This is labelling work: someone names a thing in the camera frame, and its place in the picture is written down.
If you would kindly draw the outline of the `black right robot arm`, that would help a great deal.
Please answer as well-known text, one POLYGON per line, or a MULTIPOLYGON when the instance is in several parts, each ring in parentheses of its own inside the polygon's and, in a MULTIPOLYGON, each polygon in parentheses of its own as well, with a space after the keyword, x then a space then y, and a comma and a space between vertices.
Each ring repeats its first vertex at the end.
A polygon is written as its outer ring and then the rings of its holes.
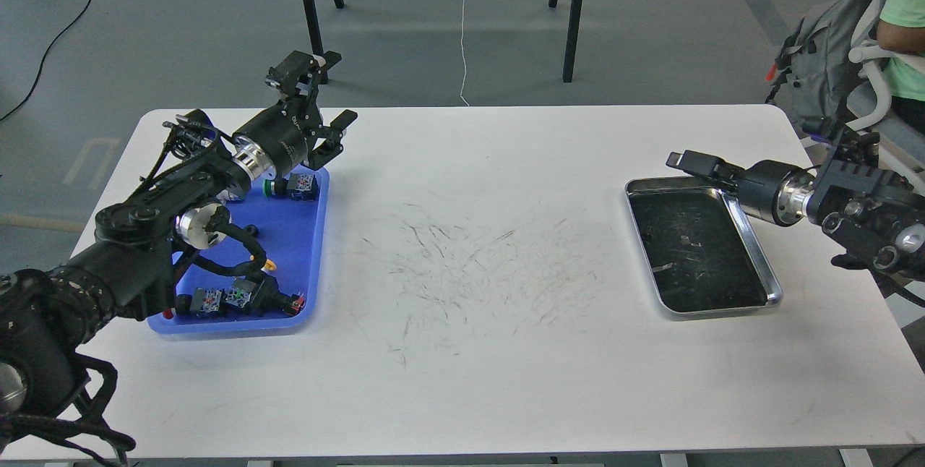
POLYGON ((673 152, 666 163, 730 192, 753 218, 777 226, 809 220, 842 246, 833 265, 868 270, 890 294, 922 306, 898 276, 923 280, 923 197, 906 177, 879 167, 877 133, 823 117, 806 120, 803 130, 828 145, 816 173, 775 160, 742 168, 693 150, 673 152))

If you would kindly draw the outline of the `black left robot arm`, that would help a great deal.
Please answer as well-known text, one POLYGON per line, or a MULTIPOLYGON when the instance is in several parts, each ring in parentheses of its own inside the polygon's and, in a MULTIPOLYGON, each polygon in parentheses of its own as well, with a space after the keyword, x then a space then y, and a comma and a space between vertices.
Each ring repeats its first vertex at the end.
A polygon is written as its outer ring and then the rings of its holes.
POLYGON ((28 435, 79 450, 76 435, 113 448, 116 465, 135 448, 103 418, 116 390, 112 364, 78 348, 116 317, 143 321, 174 308, 176 284, 191 266, 214 275, 261 272, 267 253, 232 223, 223 192, 242 197, 265 173, 319 170, 343 151, 356 112, 324 124, 321 81, 340 53, 295 50, 269 69, 280 93, 234 134, 202 109, 166 122, 158 161, 125 201, 95 216, 95 243, 52 270, 2 276, 2 445, 28 435))

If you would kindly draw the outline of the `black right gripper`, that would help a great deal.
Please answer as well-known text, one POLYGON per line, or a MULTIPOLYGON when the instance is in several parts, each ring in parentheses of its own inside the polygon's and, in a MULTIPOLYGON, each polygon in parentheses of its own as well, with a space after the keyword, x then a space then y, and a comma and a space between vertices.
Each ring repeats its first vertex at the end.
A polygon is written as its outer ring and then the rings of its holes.
POLYGON ((693 150, 671 152, 666 166, 706 180, 735 181, 741 210, 776 226, 793 226, 806 217, 806 201, 812 197, 815 180, 809 171, 787 163, 761 160, 744 170, 693 150))

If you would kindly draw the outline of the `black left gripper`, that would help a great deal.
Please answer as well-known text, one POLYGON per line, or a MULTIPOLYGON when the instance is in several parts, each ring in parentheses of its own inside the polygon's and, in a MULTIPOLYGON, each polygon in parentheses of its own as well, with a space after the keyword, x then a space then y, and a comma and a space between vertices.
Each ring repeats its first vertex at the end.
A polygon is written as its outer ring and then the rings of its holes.
POLYGON ((345 130, 359 115, 344 109, 330 125, 324 125, 315 106, 322 77, 341 59, 332 50, 322 55, 293 50, 277 67, 270 67, 264 83, 280 94, 280 102, 301 99, 303 106, 263 109, 238 128, 233 134, 231 163, 255 180, 268 171, 285 175, 298 164, 320 170, 343 153, 345 130), (318 139, 323 140, 321 145, 315 145, 318 139))

